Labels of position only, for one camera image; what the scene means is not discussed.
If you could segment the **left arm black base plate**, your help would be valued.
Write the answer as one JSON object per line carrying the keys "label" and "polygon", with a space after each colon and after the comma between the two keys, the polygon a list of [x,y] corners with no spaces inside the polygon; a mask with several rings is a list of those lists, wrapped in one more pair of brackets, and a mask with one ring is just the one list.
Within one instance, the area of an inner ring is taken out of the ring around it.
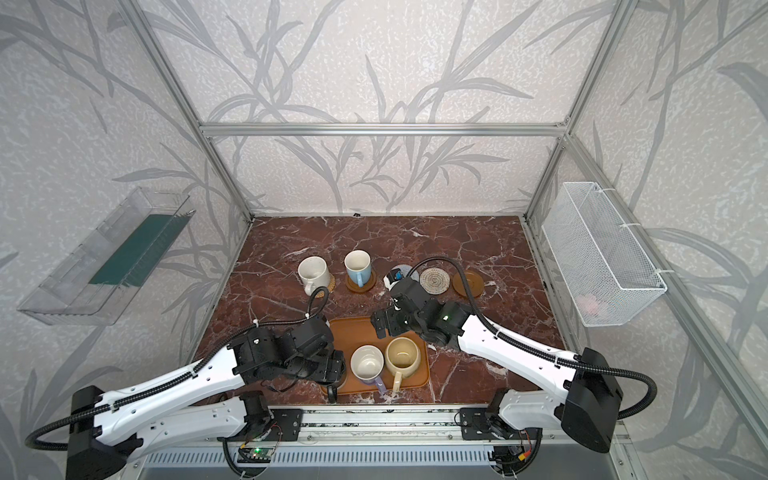
{"label": "left arm black base plate", "polygon": [[270,409],[249,414],[244,428],[236,435],[247,441],[288,441],[298,439],[304,411],[299,408]]}

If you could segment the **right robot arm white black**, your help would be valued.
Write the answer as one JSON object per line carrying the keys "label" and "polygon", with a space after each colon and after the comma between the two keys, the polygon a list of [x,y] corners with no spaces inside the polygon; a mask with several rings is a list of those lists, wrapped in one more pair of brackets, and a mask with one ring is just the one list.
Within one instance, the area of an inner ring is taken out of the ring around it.
{"label": "right robot arm white black", "polygon": [[410,278],[387,281],[389,307],[374,312],[378,336],[412,331],[426,342],[488,360],[537,385],[497,394],[489,405],[497,431],[561,429],[576,443],[609,451],[623,392],[605,358],[550,347],[514,333],[462,303],[441,303]]}

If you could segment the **white speckled mug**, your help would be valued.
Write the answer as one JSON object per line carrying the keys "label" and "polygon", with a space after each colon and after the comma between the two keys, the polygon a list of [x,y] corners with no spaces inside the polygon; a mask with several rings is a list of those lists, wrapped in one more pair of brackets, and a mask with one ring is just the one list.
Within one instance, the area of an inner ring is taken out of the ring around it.
{"label": "white speckled mug", "polygon": [[311,256],[303,259],[298,266],[297,272],[304,292],[308,296],[319,287],[326,287],[331,275],[326,261],[320,256]]}

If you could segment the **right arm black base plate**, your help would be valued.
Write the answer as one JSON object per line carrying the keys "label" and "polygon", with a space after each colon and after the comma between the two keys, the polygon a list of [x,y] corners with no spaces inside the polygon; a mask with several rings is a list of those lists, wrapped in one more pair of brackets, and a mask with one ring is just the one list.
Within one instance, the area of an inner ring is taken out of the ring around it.
{"label": "right arm black base plate", "polygon": [[485,408],[464,407],[458,411],[456,420],[461,436],[466,441],[480,440],[523,440],[538,442],[542,438],[540,429],[515,430],[503,422],[498,415],[488,413]]}

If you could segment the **light blue mug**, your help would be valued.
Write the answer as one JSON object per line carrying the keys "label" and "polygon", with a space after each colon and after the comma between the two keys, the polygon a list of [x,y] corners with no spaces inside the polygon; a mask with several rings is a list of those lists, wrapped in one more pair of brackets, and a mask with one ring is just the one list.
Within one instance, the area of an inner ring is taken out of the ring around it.
{"label": "light blue mug", "polygon": [[364,287],[372,274],[371,257],[364,250],[353,250],[344,259],[344,265],[350,280],[358,287]]}

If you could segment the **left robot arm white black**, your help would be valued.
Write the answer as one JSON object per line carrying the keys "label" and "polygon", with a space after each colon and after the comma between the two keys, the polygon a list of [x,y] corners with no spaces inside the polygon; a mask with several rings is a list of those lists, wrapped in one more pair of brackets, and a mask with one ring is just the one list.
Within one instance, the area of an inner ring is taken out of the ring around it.
{"label": "left robot arm white black", "polygon": [[282,333],[244,328],[218,350],[190,365],[120,390],[85,387],[72,397],[65,476],[106,479],[129,462],[165,446],[203,438],[254,439],[271,429],[274,416],[259,392],[220,403],[201,401],[279,377],[328,389],[346,377],[342,351],[322,317]]}

